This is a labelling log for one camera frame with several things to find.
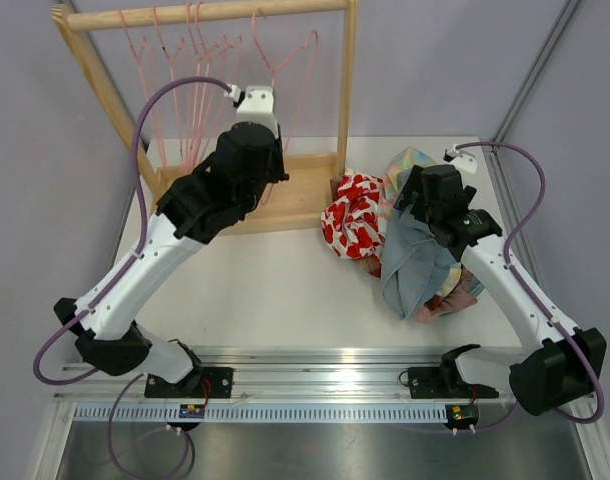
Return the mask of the pastel floral skirt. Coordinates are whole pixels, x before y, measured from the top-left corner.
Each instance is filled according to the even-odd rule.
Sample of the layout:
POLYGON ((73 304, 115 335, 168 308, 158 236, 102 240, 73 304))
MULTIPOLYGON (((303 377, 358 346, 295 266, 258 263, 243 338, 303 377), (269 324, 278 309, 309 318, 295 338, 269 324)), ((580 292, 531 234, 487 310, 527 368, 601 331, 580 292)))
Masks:
MULTIPOLYGON (((388 222, 394 212, 394 203, 406 182, 399 175, 414 166, 429 167, 435 164, 437 164, 437 161, 429 155, 413 147, 407 147, 387 165, 382 175, 383 183, 378 203, 378 226, 382 235, 386 233, 388 222)), ((461 264, 451 261, 447 266, 447 274, 442 284, 435 290, 431 290, 431 293, 442 298, 448 296, 457 287, 461 277, 461 264)))

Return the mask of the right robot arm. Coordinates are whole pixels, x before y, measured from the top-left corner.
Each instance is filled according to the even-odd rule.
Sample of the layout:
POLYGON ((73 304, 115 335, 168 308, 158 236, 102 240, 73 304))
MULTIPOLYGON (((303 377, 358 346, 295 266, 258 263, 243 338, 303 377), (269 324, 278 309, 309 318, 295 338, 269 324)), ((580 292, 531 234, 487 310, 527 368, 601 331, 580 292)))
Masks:
POLYGON ((595 421, 604 410, 599 376, 607 342, 595 328, 583 330, 544 294, 506 245, 501 226, 485 210, 470 206, 475 188, 464 185, 451 164, 415 166, 395 204, 426 225, 484 286, 518 337, 522 351, 503 354, 477 344, 445 353, 439 384, 451 396, 473 385, 513 395, 539 416, 595 394, 595 421))

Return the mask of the pink ruffled skirt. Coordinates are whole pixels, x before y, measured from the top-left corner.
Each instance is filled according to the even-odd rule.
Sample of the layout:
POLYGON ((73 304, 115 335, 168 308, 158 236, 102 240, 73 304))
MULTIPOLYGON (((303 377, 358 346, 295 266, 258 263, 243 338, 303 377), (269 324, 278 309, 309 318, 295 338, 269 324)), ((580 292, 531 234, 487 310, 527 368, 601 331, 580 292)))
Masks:
POLYGON ((414 317, 421 323, 431 323, 441 316, 461 312, 477 303, 477 298, 461 287, 447 296, 434 295, 415 310, 414 317))

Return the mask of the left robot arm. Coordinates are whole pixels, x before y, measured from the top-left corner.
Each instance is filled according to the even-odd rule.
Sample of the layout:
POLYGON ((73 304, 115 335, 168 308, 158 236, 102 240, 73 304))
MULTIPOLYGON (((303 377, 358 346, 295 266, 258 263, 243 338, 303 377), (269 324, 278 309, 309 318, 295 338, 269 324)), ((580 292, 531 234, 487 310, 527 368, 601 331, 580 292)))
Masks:
POLYGON ((207 159, 159 199, 144 238, 120 264, 86 296, 57 303, 58 313, 81 318, 75 347, 82 359, 110 376, 154 375, 180 397, 197 393, 198 357, 146 331, 136 316, 182 263, 253 212, 268 185, 288 178, 276 120, 239 120, 221 133, 207 159))

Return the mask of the red heart print skirt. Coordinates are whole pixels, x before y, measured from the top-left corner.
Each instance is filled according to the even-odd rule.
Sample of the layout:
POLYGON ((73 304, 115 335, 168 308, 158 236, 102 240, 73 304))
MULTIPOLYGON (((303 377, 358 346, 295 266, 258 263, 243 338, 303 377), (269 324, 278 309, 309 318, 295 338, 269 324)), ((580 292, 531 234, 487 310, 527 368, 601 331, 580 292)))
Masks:
POLYGON ((378 225, 382 180, 350 172, 332 180, 332 203, 320 216, 323 239, 337 257, 379 258, 385 237, 378 225))

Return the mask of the red plaid wool skirt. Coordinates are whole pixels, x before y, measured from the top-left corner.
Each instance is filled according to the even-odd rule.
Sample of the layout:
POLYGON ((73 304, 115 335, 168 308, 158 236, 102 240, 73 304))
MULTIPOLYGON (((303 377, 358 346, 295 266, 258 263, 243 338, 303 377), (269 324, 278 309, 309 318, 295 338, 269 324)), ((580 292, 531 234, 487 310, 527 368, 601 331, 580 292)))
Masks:
POLYGON ((382 264, 379 257, 375 254, 370 254, 356 261, 357 265, 365 273, 374 278, 381 278, 382 264))

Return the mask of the blue denim skirt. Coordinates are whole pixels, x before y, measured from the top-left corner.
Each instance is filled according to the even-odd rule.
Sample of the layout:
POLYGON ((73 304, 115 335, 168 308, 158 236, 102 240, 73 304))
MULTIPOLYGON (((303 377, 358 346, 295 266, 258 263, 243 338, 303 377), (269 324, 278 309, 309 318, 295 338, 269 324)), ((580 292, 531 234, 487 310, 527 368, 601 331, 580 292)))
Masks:
POLYGON ((462 269, 426 224, 409 211, 395 210, 386 228, 381 261, 381 296, 400 320, 407 320, 434 296, 458 284, 462 269))

